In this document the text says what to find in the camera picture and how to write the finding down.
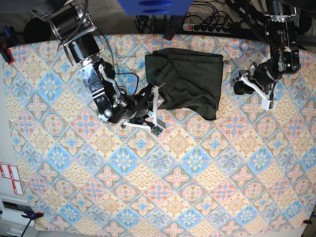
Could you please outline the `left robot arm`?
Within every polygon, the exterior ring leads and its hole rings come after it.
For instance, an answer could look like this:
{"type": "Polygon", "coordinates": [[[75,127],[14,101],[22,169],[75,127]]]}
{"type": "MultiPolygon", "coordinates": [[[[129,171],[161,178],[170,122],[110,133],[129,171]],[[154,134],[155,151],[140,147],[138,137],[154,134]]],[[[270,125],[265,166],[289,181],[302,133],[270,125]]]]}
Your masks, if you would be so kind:
{"type": "Polygon", "coordinates": [[[252,94],[258,87],[264,95],[273,95],[277,82],[283,75],[292,75],[300,70],[299,49],[296,44],[295,23],[291,17],[296,15],[296,8],[276,0],[267,0],[267,10],[264,10],[261,1],[259,7],[265,16],[270,19],[262,33],[250,19],[250,1],[245,2],[245,19],[262,42],[270,46],[270,59],[257,65],[253,63],[254,72],[241,70],[239,76],[232,79],[231,86],[236,95],[252,94]]]}

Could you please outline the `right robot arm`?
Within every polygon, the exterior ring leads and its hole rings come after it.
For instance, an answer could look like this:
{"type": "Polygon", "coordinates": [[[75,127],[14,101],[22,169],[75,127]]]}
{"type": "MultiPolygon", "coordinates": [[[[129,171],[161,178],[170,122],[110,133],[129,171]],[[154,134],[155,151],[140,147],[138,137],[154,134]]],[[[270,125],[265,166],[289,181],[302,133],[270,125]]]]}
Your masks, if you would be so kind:
{"type": "Polygon", "coordinates": [[[96,27],[87,7],[86,0],[37,0],[31,12],[50,24],[70,64],[80,67],[102,122],[158,125],[158,87],[150,84],[131,95],[119,88],[113,66],[100,57],[101,50],[92,35],[96,27]]]}

